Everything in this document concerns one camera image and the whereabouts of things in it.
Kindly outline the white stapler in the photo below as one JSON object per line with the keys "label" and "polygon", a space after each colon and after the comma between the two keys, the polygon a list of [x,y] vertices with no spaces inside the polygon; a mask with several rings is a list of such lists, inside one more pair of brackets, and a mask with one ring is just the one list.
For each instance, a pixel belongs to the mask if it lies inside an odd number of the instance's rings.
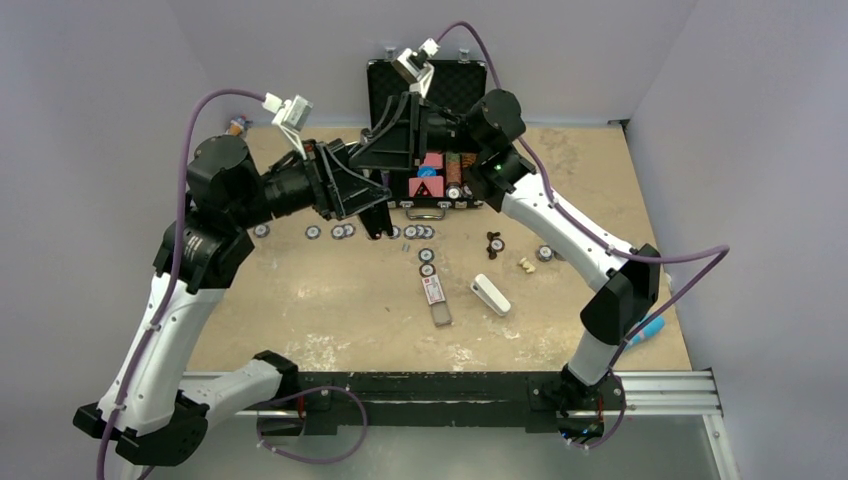
{"label": "white stapler", "polygon": [[500,289],[485,275],[476,275],[470,285],[471,291],[495,314],[506,316],[512,304]]}

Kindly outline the black stapler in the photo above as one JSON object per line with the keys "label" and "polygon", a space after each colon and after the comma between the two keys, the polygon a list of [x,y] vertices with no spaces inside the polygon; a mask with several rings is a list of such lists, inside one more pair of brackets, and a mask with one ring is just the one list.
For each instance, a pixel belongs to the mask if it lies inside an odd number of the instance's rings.
{"label": "black stapler", "polygon": [[394,225],[386,198],[379,200],[360,213],[359,220],[369,240],[387,238],[393,233]]}

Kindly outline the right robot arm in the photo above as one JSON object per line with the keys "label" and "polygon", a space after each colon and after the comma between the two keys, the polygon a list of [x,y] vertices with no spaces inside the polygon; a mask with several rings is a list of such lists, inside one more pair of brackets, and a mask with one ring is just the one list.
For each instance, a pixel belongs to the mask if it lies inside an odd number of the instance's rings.
{"label": "right robot arm", "polygon": [[402,171],[428,153],[475,154],[463,170],[473,196],[538,235],[594,293],[580,312],[577,350],[559,380],[538,395],[562,411],[596,406],[619,347],[657,300],[659,253],[649,244],[634,249],[554,192],[542,167],[514,145],[525,130],[517,98],[503,89],[484,94],[465,114],[402,93],[352,150],[349,165]]}

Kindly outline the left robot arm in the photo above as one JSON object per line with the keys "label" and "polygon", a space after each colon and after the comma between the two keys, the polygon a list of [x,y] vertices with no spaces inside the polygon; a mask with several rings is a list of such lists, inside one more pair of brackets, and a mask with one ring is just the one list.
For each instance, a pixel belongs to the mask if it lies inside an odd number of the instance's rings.
{"label": "left robot arm", "polygon": [[253,252],[254,227],[311,209],[328,220],[358,216],[372,238],[391,232],[390,194],[370,177],[370,151],[307,140],[260,172],[239,137],[212,137],[192,150],[183,202],[154,259],[131,349],[107,392],[81,406],[74,425],[148,475],[185,462],[212,427],[238,411],[302,404],[297,366],[271,351],[197,389],[181,381],[206,322]]}

